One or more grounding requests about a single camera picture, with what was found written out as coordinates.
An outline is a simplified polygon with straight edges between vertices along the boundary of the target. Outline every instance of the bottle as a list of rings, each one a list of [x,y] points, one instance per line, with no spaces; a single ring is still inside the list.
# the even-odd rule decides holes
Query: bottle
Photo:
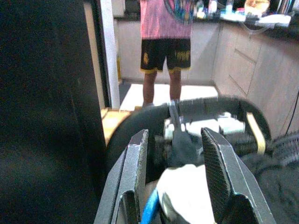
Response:
[[[227,0],[225,7],[225,14],[232,14],[233,12],[234,0]]]
[[[204,11],[204,3],[202,0],[199,0],[196,3],[196,12],[202,12],[202,11]]]
[[[217,12],[217,0],[209,0],[209,6],[208,6],[208,13],[216,13]]]
[[[194,13],[194,16],[196,17],[196,15],[197,15],[197,7],[196,7],[196,5],[194,5],[193,13]]]

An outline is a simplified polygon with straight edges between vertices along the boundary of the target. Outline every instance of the yellow trim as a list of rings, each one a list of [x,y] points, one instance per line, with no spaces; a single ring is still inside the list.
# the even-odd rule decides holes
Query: yellow trim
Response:
[[[121,60],[120,60],[119,56],[116,58],[116,64],[117,64],[117,78],[118,78],[118,80],[120,80],[121,79]]]
[[[252,133],[254,137],[256,138],[256,144],[257,144],[257,154],[264,155],[266,150],[266,140],[263,136],[263,133],[261,129],[259,128],[256,119],[254,118],[252,113],[247,112],[246,113],[247,121],[249,123],[249,126],[252,130]]]
[[[175,71],[190,70],[190,68],[191,68],[191,67],[189,67],[189,68],[174,67],[173,69],[168,69],[168,71],[169,71],[170,73],[173,73],[173,72],[175,72]]]
[[[146,69],[140,69],[140,71],[144,72],[145,74],[150,74],[150,73],[154,73],[155,71],[160,71],[162,72],[163,70],[159,70],[157,67],[151,70],[146,70]]]

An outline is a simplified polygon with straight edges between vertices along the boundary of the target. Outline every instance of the blue cable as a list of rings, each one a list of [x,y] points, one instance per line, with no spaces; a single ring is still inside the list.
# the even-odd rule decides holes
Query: blue cable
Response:
[[[154,189],[153,193],[149,196],[146,202],[142,219],[140,224],[150,224],[150,222],[155,218],[159,208],[159,196],[157,188]]]

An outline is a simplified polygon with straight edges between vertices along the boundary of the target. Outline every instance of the white cloth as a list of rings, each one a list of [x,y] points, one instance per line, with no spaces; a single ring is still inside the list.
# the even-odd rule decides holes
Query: white cloth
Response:
[[[158,181],[157,190],[160,205],[170,220],[175,218],[175,210],[190,224],[215,222],[204,165],[188,164],[166,169]]]

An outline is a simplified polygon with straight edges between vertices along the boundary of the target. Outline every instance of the wooden board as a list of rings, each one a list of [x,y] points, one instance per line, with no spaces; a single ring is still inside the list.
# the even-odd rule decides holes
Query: wooden board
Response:
[[[107,145],[116,128],[131,114],[131,112],[117,111],[112,109],[103,109],[102,111],[102,124],[104,129],[105,142]]]

